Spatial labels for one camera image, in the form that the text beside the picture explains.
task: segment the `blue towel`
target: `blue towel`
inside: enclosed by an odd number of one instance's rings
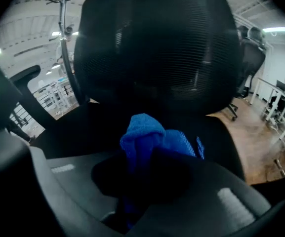
[[[149,169],[154,148],[196,157],[182,132],[165,130],[156,119],[145,113],[131,117],[120,145],[126,152],[130,174]]]

